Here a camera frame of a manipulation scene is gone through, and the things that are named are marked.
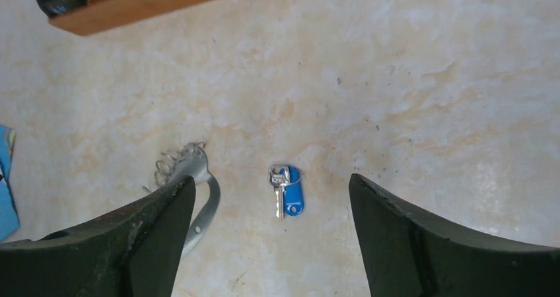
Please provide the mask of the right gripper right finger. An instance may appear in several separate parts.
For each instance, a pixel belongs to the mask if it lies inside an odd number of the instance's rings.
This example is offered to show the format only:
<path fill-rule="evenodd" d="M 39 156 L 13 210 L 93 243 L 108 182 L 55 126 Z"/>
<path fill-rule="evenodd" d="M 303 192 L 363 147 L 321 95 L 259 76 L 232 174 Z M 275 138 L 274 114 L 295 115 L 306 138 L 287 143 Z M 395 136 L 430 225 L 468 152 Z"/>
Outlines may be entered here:
<path fill-rule="evenodd" d="M 349 181 L 372 296 L 558 296 L 559 250 L 492 236 Z"/>

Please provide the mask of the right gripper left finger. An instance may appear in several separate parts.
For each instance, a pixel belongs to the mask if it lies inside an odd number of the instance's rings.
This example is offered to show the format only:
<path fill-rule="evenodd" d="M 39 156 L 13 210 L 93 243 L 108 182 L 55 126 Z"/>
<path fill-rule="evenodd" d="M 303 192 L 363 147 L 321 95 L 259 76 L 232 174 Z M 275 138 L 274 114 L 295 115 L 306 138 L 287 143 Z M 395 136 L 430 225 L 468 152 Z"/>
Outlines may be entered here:
<path fill-rule="evenodd" d="M 186 176 L 39 240 L 1 245 L 2 296 L 170 296 L 190 227 Z"/>

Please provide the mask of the blue key tag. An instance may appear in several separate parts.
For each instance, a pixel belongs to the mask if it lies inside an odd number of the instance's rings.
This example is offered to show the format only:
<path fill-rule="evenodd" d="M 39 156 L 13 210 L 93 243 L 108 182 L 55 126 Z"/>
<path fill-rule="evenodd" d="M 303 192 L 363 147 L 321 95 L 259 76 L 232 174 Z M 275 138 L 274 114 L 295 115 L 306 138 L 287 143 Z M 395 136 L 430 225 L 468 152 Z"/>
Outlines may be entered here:
<path fill-rule="evenodd" d="M 298 216 L 304 210 L 302 174 L 294 166 L 288 166 L 290 183 L 285 186 L 284 212 L 289 216 Z"/>

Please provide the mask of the silver metal key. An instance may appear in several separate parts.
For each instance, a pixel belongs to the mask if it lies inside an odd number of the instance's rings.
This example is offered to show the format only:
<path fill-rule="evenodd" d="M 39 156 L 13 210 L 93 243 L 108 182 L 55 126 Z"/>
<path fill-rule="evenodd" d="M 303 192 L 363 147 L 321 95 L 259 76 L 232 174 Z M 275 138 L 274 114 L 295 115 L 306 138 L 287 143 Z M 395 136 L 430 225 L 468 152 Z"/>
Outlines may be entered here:
<path fill-rule="evenodd" d="M 285 187 L 291 182 L 289 167 L 285 165 L 272 165 L 268 171 L 269 184 L 273 186 L 276 196 L 276 217 L 279 220 L 284 218 L 284 192 Z"/>

